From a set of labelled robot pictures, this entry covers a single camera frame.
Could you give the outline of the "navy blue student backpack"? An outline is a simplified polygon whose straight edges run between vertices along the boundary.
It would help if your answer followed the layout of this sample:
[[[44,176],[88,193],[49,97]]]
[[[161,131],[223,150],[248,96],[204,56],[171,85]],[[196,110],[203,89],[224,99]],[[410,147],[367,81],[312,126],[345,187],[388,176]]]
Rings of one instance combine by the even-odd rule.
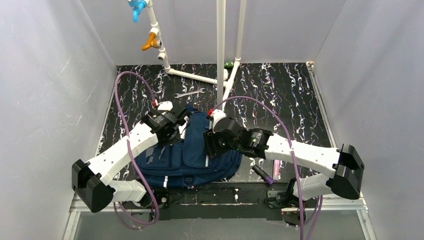
[[[155,145],[134,158],[153,188],[187,189],[228,180],[241,165],[243,156],[236,150],[214,158],[204,153],[203,133],[210,125],[207,114],[190,104],[185,108],[191,116],[184,139],[170,145]]]

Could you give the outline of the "pink highlighter pen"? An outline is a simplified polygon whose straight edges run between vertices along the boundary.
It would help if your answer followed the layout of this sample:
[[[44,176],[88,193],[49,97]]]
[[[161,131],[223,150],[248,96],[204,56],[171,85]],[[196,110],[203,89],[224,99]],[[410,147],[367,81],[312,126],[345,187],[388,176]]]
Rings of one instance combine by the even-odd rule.
[[[273,173],[272,173],[272,179],[276,182],[280,179],[280,164],[281,161],[275,159],[273,161]]]

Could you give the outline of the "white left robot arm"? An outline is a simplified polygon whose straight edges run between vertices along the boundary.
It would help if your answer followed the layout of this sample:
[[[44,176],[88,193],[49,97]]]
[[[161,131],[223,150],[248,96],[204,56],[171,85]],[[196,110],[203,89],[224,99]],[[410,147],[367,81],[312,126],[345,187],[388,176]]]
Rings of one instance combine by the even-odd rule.
[[[140,202],[148,192],[147,184],[138,180],[114,180],[117,173],[143,151],[155,145],[174,143],[180,139],[180,127],[191,112],[183,108],[151,110],[141,118],[129,134],[103,153],[71,167],[71,186],[88,209],[97,213],[112,202]]]

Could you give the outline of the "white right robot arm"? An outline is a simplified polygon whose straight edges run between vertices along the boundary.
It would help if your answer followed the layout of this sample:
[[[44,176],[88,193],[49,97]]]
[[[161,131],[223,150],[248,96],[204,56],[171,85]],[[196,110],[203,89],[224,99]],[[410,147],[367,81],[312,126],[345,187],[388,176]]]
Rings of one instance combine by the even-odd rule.
[[[204,152],[210,158],[232,150],[249,158],[285,161],[317,171],[317,175],[295,180],[288,191],[303,201],[328,194],[360,198],[365,164],[350,144],[336,148],[290,141],[269,130],[246,129],[229,117],[214,120],[203,137]]]

